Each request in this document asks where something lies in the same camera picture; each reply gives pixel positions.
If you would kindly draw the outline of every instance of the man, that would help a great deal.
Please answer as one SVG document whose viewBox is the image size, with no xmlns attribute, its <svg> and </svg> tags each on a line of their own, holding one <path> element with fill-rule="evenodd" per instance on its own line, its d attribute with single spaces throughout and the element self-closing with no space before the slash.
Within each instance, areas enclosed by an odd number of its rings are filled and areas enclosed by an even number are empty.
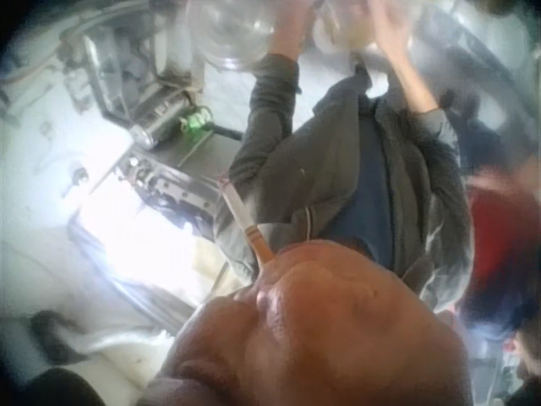
<svg viewBox="0 0 541 406">
<path fill-rule="evenodd" d="M 278 3 L 230 180 L 274 251 L 311 239 L 344 244 L 394 272 L 431 309 L 443 310 L 467 286 L 471 224 L 456 135 L 409 60 L 406 26 L 388 1 L 368 1 L 376 42 L 409 112 L 370 101 L 370 78 L 358 66 L 292 134 L 295 61 L 312 2 Z M 223 200 L 215 236 L 234 269 L 252 282 L 256 257 Z"/>
<path fill-rule="evenodd" d="M 289 246 L 198 309 L 139 406 L 469 405 L 460 338 L 391 272 L 329 241 Z"/>
</svg>

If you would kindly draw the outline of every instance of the cigarette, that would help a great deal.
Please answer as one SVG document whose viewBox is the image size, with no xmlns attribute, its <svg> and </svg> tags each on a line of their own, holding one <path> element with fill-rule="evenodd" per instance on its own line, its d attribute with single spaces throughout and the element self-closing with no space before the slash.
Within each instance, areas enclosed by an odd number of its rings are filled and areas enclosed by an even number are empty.
<svg viewBox="0 0 541 406">
<path fill-rule="evenodd" d="M 244 206 L 237 190 L 228 178 L 224 178 L 220 182 L 220 188 L 223 193 L 223 198 L 235 218 L 235 222 L 244 231 L 248 243 L 260 259 L 261 263 L 266 264 L 267 262 L 274 260 L 275 255 L 272 252 L 271 247 L 269 247 L 263 238 L 263 235 L 261 235 L 261 231 L 255 225 L 254 220 L 246 210 L 246 206 Z"/>
</svg>

